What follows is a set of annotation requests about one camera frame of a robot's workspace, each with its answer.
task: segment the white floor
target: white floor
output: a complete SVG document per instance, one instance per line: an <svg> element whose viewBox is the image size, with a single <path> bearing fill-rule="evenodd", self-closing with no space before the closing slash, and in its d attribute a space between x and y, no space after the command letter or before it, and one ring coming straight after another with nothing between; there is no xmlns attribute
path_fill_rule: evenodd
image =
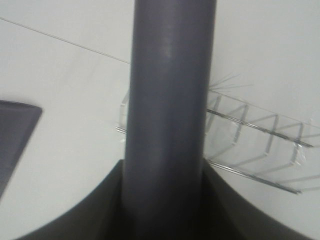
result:
<svg viewBox="0 0 320 240"><path fill-rule="evenodd" d="M1 240L63 214L123 156L124 136L114 126L128 90L133 6L0 0L0 99L43 108L0 200ZM218 1L212 81L237 76L228 84L251 86L226 94L320 126L319 16L318 0ZM320 191L297 196L219 173L262 211L320 239Z"/></svg>

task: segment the dark gray base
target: dark gray base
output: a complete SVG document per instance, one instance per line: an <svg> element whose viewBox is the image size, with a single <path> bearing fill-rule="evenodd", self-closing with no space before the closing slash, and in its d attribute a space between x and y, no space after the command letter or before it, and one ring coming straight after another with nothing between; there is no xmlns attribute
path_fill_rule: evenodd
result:
<svg viewBox="0 0 320 240"><path fill-rule="evenodd" d="M44 227L19 240L134 240L132 225L121 214L120 160L82 202ZM284 226L238 195L207 163L201 207L189 226L154 232L152 240L309 240Z"/></svg>

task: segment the dish rack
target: dish rack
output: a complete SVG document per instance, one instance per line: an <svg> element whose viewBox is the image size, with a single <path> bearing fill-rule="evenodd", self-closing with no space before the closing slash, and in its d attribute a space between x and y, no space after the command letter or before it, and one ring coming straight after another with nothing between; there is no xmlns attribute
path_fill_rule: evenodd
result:
<svg viewBox="0 0 320 240"><path fill-rule="evenodd" d="M128 93L117 131L125 134ZM204 158L214 168L293 194L320 190L320 128L209 91Z"/></svg>

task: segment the dark gray object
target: dark gray object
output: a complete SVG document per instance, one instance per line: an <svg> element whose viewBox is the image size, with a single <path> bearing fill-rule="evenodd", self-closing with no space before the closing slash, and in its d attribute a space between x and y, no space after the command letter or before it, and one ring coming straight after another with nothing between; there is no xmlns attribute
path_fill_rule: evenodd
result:
<svg viewBox="0 0 320 240"><path fill-rule="evenodd" d="M0 101L0 197L41 113L37 106Z"/></svg>
<svg viewBox="0 0 320 240"><path fill-rule="evenodd" d="M197 211L215 0L136 0L122 204L139 237Z"/></svg>

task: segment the gray pole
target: gray pole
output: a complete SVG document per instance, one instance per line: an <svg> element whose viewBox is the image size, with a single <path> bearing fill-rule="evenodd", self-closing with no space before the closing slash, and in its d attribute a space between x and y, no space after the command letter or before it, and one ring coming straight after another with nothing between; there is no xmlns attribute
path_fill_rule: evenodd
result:
<svg viewBox="0 0 320 240"><path fill-rule="evenodd" d="M215 6L135 1L121 201L141 238L170 237L199 206Z"/></svg>

